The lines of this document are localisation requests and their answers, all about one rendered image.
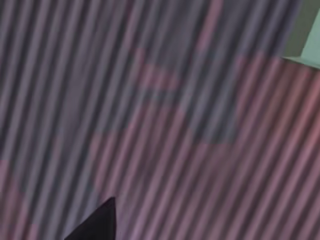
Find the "black pointed shape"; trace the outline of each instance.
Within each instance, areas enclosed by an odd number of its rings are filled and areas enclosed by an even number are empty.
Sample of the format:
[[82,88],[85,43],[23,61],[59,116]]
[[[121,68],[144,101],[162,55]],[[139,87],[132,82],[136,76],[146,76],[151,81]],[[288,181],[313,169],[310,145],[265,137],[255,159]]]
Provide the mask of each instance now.
[[115,240],[116,199],[109,198],[64,240]]

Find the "green box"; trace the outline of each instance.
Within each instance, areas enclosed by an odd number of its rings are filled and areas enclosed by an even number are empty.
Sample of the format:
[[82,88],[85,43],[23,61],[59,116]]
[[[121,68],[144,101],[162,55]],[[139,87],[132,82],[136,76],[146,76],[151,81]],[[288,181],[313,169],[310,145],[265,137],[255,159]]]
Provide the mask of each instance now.
[[283,57],[320,69],[320,0],[303,0]]

